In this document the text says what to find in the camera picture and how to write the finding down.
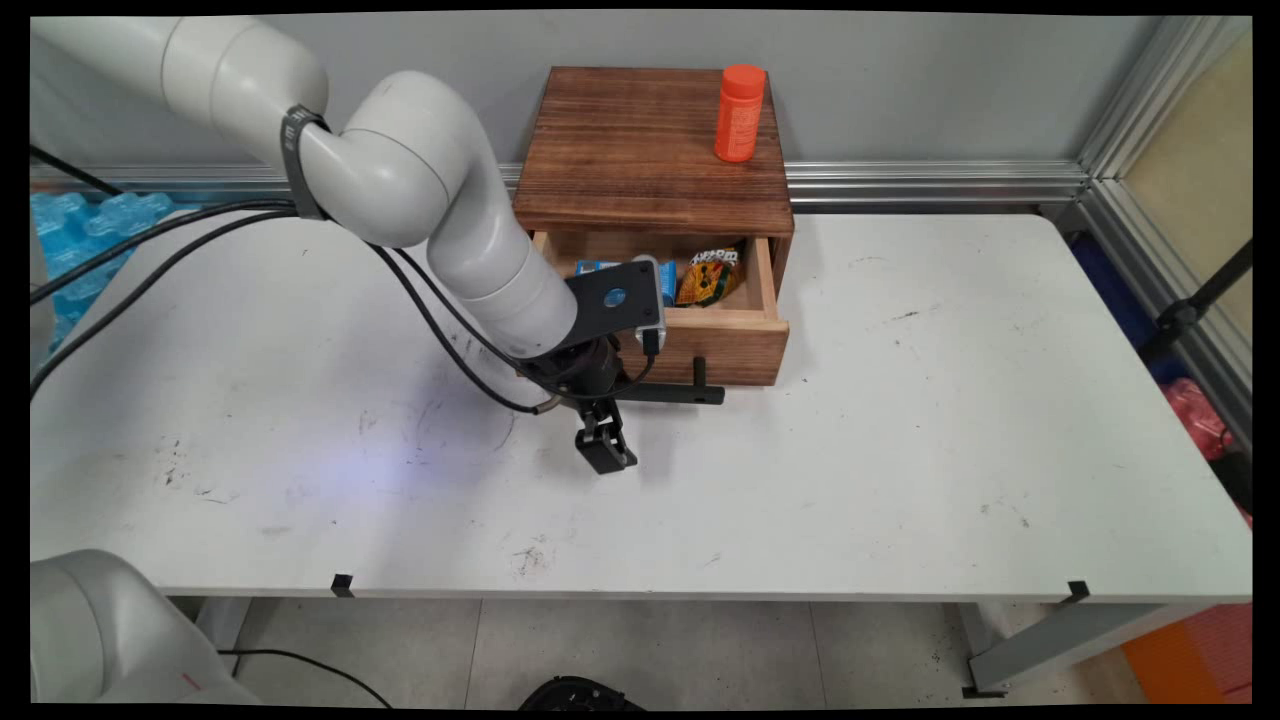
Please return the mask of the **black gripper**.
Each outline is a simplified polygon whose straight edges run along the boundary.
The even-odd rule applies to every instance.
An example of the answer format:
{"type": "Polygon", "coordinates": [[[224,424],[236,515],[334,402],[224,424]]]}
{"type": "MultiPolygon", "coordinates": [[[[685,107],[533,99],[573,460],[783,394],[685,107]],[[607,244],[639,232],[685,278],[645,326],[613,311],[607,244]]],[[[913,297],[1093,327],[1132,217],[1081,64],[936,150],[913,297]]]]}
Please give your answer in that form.
{"type": "MultiPolygon", "coordinates": [[[[634,378],[620,357],[617,338],[595,338],[522,359],[520,372],[557,402],[586,396],[625,397],[634,387],[634,378]]],[[[613,398],[577,401],[576,406],[582,428],[575,436],[575,447],[596,474],[637,465],[625,442],[622,416],[613,398]]]]}

